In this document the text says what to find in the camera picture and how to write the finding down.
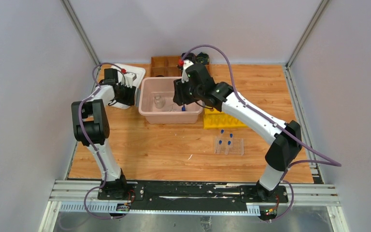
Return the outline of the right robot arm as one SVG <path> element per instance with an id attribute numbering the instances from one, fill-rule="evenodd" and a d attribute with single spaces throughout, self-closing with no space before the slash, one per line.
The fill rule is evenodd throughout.
<path id="1" fill-rule="evenodd" d="M 179 106 L 202 102 L 207 107 L 230 115 L 260 135 L 270 145 L 266 168 L 256 183 L 256 195 L 268 202 L 276 195 L 288 166 L 302 149 L 299 123 L 277 119 L 261 110 L 226 82 L 215 82 L 207 68 L 189 60 L 181 61 L 178 68 L 182 77 L 174 80 L 173 102 Z"/>

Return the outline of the small glass beaker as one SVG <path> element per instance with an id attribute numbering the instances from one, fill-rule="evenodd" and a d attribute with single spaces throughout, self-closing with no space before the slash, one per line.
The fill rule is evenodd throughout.
<path id="1" fill-rule="evenodd" d="M 156 94 L 154 96 L 154 104 L 157 109 L 162 109 L 166 104 L 166 100 L 160 94 Z"/>

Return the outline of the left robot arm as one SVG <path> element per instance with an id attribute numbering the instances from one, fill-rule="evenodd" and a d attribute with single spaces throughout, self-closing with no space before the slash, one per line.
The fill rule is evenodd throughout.
<path id="1" fill-rule="evenodd" d="M 135 191 L 128 186 L 121 167 L 117 164 L 109 144 L 110 125 L 105 107 L 117 103 L 125 107 L 135 104 L 136 74 L 112 64 L 104 70 L 104 79 L 96 82 L 94 91 L 85 99 L 71 104 L 74 137 L 87 147 L 100 169 L 101 182 L 98 197 L 106 199 L 135 199 Z"/>

